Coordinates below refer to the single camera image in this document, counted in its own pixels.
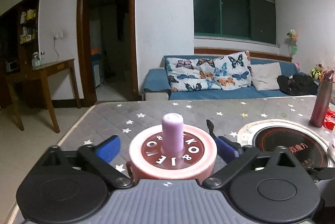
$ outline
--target table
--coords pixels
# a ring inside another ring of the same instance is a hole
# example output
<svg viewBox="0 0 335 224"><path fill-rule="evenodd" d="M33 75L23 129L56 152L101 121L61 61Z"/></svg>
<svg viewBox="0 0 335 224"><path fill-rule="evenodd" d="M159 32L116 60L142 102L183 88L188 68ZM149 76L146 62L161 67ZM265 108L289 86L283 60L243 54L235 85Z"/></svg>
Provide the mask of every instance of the table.
<svg viewBox="0 0 335 224"><path fill-rule="evenodd" d="M214 124L216 136L222 135L235 142L237 137L234 133L244 125L268 119L285 119L299 123L309 127L326 142L330 142L335 138L335 131L308 125L315 99L316 96L298 96L101 103L92 106L58 145L62 150L77 150L84 143L97 145L112 135L118 135L121 139L121 150L110 165L128 175L126 161L130 160L128 148L131 140L142 130L160 124L166 113L179 113L183 116L185 124L196 126L206 132L208 132L206 119L210 119ZM220 156L217 156L214 172L224 165ZM21 224L23 221L18 206L14 204L4 223Z"/></svg>
<svg viewBox="0 0 335 224"><path fill-rule="evenodd" d="M54 127L54 131L56 133L59 133L60 129L58 126L54 107L52 105L49 84L48 84L48 77L60 71L70 69L72 86L74 90L75 99L77 102L77 107L79 109L81 108L73 61L74 59L58 61L58 62L53 62L53 63L46 63L46 64L42 64L41 66L34 67L32 68L32 70L29 70L27 72L17 72L17 73L6 75L6 81L7 81L8 88L9 88L10 98L14 105L14 113L15 113L20 130L23 131L24 127L23 127L23 123L21 120L19 110L18 110L17 95L14 90L15 83L20 83L20 82L25 82L25 81L30 81L30 80L37 80L37 79L41 80L42 89L43 89L43 95L41 96L44 96L46 106L49 111L50 118L51 118L51 121Z"/></svg>

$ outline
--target silver screw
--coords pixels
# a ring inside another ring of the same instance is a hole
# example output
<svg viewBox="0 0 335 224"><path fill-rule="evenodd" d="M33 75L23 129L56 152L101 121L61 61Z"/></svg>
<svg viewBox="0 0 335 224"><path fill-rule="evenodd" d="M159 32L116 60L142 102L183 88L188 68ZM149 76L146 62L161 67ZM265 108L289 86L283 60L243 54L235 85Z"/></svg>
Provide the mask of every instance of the silver screw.
<svg viewBox="0 0 335 224"><path fill-rule="evenodd" d="M115 184L118 186L128 186L129 184L131 184L131 180L130 178L120 177L115 180Z"/></svg>
<svg viewBox="0 0 335 224"><path fill-rule="evenodd" d="M205 182L209 186L219 186L222 183L222 181L219 178L208 178L205 180Z"/></svg>

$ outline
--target spool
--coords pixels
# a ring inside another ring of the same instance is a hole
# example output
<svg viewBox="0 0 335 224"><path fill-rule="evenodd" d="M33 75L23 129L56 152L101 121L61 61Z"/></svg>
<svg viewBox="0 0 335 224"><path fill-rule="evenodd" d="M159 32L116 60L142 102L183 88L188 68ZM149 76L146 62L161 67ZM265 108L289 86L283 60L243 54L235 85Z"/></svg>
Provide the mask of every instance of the spool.
<svg viewBox="0 0 335 224"><path fill-rule="evenodd" d="M214 168L216 144L205 131L183 123L179 114L167 114L162 125L150 127L129 146L128 173L140 179L208 178Z"/></svg>

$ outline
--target sofa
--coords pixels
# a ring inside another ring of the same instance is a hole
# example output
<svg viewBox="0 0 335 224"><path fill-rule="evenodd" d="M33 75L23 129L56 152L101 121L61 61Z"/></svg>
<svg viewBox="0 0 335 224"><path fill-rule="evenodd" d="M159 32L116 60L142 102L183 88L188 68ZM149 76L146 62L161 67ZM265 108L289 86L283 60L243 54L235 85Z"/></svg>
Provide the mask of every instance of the sofa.
<svg viewBox="0 0 335 224"><path fill-rule="evenodd" d="M200 90L200 91L172 91L169 84L169 79L166 71L166 59L215 59L218 56L205 55L178 55L178 56L164 56L164 68L151 69L143 84L142 98L143 100L194 100L194 99L256 99L266 97L282 97L288 96L280 90L264 90L258 91L254 86L243 87L235 90ZM250 58L251 65L255 64L269 64L279 62L281 74L290 77L298 74L298 70L294 63L267 60L259 58Z"/></svg>

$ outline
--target window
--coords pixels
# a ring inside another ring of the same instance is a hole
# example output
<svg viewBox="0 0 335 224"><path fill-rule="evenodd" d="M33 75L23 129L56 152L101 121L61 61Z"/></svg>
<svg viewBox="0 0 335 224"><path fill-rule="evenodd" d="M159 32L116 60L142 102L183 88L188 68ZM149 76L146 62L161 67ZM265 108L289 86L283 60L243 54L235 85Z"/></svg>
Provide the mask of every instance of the window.
<svg viewBox="0 0 335 224"><path fill-rule="evenodd" d="M266 0L193 0L194 34L276 44L276 8Z"/></svg>

